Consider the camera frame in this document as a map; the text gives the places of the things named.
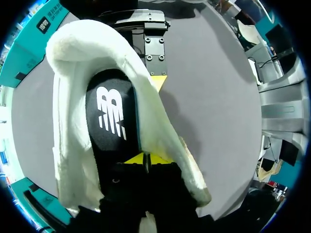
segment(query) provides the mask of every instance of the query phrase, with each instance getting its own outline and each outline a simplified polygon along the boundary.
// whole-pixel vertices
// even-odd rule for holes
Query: shoe
[[[52,35],[46,56],[55,72],[53,154],[62,205],[98,209],[105,170],[140,152],[176,162],[197,205],[211,201],[148,70],[124,37],[98,21],[74,21]]]

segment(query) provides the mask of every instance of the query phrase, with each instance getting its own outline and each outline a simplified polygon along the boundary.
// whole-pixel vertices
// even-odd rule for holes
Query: screw
[[[112,179],[112,183],[119,183],[120,182],[120,180],[118,180],[118,179]]]

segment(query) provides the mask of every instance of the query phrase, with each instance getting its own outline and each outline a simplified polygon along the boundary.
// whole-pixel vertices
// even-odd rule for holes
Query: metal mount
[[[112,12],[99,16],[97,20],[116,29],[134,49],[138,48],[152,76],[167,75],[163,35],[170,23],[165,20],[162,11],[145,9]],[[143,46],[133,37],[138,34],[143,38]]]

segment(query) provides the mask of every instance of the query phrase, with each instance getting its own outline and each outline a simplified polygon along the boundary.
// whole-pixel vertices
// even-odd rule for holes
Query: new balance logo
[[[115,128],[117,129],[117,135],[121,137],[121,130],[124,140],[126,140],[125,128],[120,125],[120,121],[123,120],[123,107],[121,94],[116,89],[108,91],[105,87],[100,86],[96,90],[97,95],[97,108],[104,114],[98,117],[99,126],[109,131],[109,125],[111,132],[115,134]]]

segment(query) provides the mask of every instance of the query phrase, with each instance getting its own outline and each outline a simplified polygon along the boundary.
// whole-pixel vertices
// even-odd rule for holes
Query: teal wall
[[[29,74],[43,60],[48,40],[67,14],[68,10],[60,5],[59,0],[49,0],[32,16],[14,40],[6,56],[0,71],[0,85],[17,87],[21,82],[16,79],[17,74]],[[37,28],[43,17],[50,23],[45,33]]]
[[[27,203],[26,199],[24,198],[23,193],[27,190],[30,190],[32,195],[39,201],[39,203],[48,210],[51,214],[53,214],[56,218],[60,221],[64,222],[65,224],[69,224],[71,215],[69,212],[60,204],[58,199],[43,189],[39,188],[36,191],[32,191],[29,187],[34,184],[28,178],[24,178],[20,181],[17,181],[11,184],[11,187],[17,196],[19,202],[23,205],[29,215],[42,227],[47,226],[47,224],[35,213],[32,207]]]
[[[274,20],[274,23],[272,24],[268,17],[264,17],[262,18],[256,25],[255,27],[257,28],[259,34],[261,35],[261,37],[267,41],[267,37],[266,37],[266,33],[269,32],[272,28],[274,28],[277,24],[280,24],[280,20],[279,18],[275,15],[275,20]]]
[[[293,188],[301,170],[301,162],[296,161],[295,166],[283,162],[280,172],[271,176],[270,180],[280,183],[289,188]]]

